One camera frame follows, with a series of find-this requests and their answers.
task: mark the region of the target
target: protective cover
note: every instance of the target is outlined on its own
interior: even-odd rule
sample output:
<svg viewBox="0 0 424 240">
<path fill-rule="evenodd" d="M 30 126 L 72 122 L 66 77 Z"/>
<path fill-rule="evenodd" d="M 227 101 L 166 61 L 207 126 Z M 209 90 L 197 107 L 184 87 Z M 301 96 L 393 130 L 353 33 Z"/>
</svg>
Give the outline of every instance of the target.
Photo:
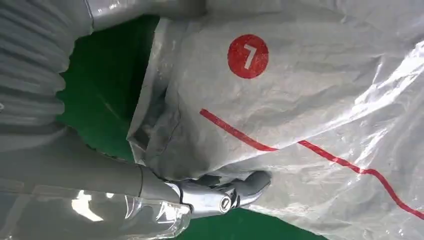
<svg viewBox="0 0 424 240">
<path fill-rule="evenodd" d="M 173 238 L 190 208 L 123 194 L 0 179 L 0 239 L 150 240 Z"/>
<path fill-rule="evenodd" d="M 423 239 L 424 2 L 319 4 L 161 20 L 134 155 L 176 180 L 269 171 L 248 208 L 330 240 Z"/>
</svg>

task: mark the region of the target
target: green background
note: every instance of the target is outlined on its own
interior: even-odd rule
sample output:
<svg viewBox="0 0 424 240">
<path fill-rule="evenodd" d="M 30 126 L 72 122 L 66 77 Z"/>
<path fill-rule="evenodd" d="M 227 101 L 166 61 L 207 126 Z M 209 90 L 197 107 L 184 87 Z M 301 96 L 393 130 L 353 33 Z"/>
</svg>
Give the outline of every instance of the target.
<svg viewBox="0 0 424 240">
<path fill-rule="evenodd" d="M 58 94 L 66 111 L 58 119 L 92 148 L 132 161 L 126 141 L 149 60 L 155 16 L 96 32 L 76 42 Z M 236 209 L 224 216 L 194 219 L 179 240 L 325 240 L 275 217 Z"/>
</svg>

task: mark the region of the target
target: number 7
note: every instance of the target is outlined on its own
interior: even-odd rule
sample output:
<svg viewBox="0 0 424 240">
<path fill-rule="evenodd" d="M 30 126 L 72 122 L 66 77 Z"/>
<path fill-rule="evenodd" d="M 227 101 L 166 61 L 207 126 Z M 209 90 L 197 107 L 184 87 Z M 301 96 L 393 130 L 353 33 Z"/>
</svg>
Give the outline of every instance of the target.
<svg viewBox="0 0 424 240">
<path fill-rule="evenodd" d="M 249 56 L 247 57 L 246 63 L 244 64 L 244 68 L 249 69 L 251 67 L 252 60 L 253 60 L 253 57 L 256 54 L 257 49 L 256 49 L 256 47 L 253 47 L 253 46 L 248 45 L 248 44 L 245 44 L 244 48 L 249 50 Z"/>
</svg>

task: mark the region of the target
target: red stripe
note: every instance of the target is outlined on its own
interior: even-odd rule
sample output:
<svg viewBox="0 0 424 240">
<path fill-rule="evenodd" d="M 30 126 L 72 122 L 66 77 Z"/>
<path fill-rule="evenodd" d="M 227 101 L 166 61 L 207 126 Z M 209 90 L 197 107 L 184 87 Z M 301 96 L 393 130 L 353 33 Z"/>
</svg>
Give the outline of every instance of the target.
<svg viewBox="0 0 424 240">
<path fill-rule="evenodd" d="M 217 125 L 218 127 L 222 128 L 223 130 L 225 130 L 227 133 L 233 135 L 234 137 L 236 137 L 237 139 L 239 139 L 240 141 L 246 143 L 247 145 L 260 150 L 260 151 L 264 151 L 264 152 L 273 152 L 273 151 L 277 151 L 277 148 L 273 148 L 273 147 L 269 147 L 266 146 L 264 144 L 261 144 L 255 140 L 253 140 L 252 138 L 248 137 L 246 134 L 242 133 L 241 131 L 235 129 L 234 127 L 230 126 L 228 123 L 226 123 L 225 121 L 223 121 L 222 119 L 220 119 L 219 117 L 215 116 L 213 113 L 209 112 L 206 109 L 202 109 L 200 111 L 200 114 L 205 117 L 206 119 L 208 119 L 209 121 L 211 121 L 212 123 L 214 123 L 215 125 Z M 411 207 L 409 207 L 408 205 L 406 205 L 399 197 L 398 195 L 396 195 L 395 190 L 393 189 L 392 186 L 390 186 L 390 183 L 387 181 L 387 179 L 381 174 L 379 173 L 377 170 L 375 169 L 363 169 L 360 168 L 358 166 L 355 166 L 353 164 L 351 164 L 350 162 L 348 162 L 345 159 L 342 159 L 340 157 L 336 157 L 334 155 L 332 155 L 331 153 L 325 151 L 324 149 L 320 148 L 319 146 L 316 146 L 308 141 L 299 141 L 298 144 L 312 150 L 314 153 L 320 155 L 321 157 L 327 159 L 330 162 L 334 162 L 337 163 L 343 167 L 347 167 L 350 168 L 352 171 L 354 171 L 357 174 L 369 174 L 372 175 L 374 177 L 376 177 L 380 183 L 383 185 L 383 187 L 386 189 L 386 191 L 388 192 L 388 194 L 390 195 L 391 199 L 393 199 L 393 201 L 403 210 L 407 211 L 408 213 L 411 213 L 417 217 L 419 217 L 420 219 L 424 220 L 424 213 L 412 209 Z"/>
<path fill-rule="evenodd" d="M 253 147 L 257 150 L 264 151 L 264 152 L 273 152 L 273 151 L 278 150 L 277 148 L 269 147 L 269 146 L 263 145 L 263 144 L 255 141 L 255 140 L 253 140 L 252 138 L 248 137 L 246 134 L 244 134 L 241 131 L 230 126 L 228 123 L 224 122 L 222 119 L 220 119 L 219 117 L 210 113 L 206 109 L 202 109 L 200 111 L 200 115 L 207 118 L 209 121 L 211 121 L 212 123 L 214 123 L 218 127 L 224 129 L 227 133 L 233 135 L 234 137 L 236 137 L 237 139 L 239 139 L 243 143 L 245 143 L 245 144 L 247 144 L 247 145 L 249 145 L 249 146 L 251 146 L 251 147 Z"/>
</svg>

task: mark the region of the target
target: red circle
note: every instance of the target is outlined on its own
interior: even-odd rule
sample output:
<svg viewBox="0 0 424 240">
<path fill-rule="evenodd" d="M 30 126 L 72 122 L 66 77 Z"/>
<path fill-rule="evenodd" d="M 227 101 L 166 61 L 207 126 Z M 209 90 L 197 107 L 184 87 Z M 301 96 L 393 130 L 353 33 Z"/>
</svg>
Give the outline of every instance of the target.
<svg viewBox="0 0 424 240">
<path fill-rule="evenodd" d="M 237 37 L 229 45 L 228 66 L 244 79 L 252 79 L 265 71 L 268 65 L 268 47 L 262 38 L 246 34 Z"/>
</svg>

